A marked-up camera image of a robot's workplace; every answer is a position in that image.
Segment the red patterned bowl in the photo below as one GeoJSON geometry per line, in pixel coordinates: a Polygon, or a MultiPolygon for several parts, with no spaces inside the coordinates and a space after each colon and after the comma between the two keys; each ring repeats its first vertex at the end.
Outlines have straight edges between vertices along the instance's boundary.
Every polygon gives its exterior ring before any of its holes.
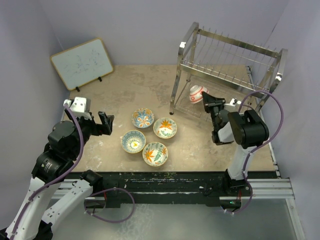
{"type": "Polygon", "coordinates": [[[203,99],[202,93],[209,93],[209,89],[201,85],[193,85],[189,90],[189,100],[192,104],[199,103],[203,99]]]}

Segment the orange flower green leaf bowl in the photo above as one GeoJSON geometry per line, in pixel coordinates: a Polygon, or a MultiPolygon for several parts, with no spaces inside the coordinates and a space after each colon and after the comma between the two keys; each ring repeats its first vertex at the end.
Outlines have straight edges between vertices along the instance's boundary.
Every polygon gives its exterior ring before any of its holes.
{"type": "Polygon", "coordinates": [[[153,132],[161,139],[170,139],[177,133],[176,122],[168,117],[157,119],[153,124],[153,132]]]}

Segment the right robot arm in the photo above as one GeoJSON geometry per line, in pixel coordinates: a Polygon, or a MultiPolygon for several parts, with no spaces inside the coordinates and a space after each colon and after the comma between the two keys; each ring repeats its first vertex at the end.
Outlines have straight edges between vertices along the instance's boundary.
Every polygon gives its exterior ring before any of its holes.
{"type": "Polygon", "coordinates": [[[226,103],[224,98],[202,92],[203,107],[210,114],[213,131],[212,141],[217,145],[237,144],[233,161],[222,179],[222,190],[228,196],[235,195],[247,187],[248,166],[253,159],[253,150],[269,138],[269,129],[253,109],[239,113],[236,108],[241,102],[233,98],[226,103]]]}

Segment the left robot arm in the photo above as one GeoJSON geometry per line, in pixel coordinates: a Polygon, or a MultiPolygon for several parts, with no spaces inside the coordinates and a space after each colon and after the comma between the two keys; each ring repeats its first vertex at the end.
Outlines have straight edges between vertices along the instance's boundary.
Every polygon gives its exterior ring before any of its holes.
{"type": "Polygon", "coordinates": [[[27,195],[9,227],[0,231],[2,240],[50,240],[60,223],[89,195],[98,196],[104,188],[103,177],[87,170],[71,190],[49,206],[56,190],[73,169],[79,153],[90,136],[111,135],[114,115],[98,112],[100,124],[93,118],[77,117],[60,121],[48,135],[44,152],[31,172],[27,195]]]}

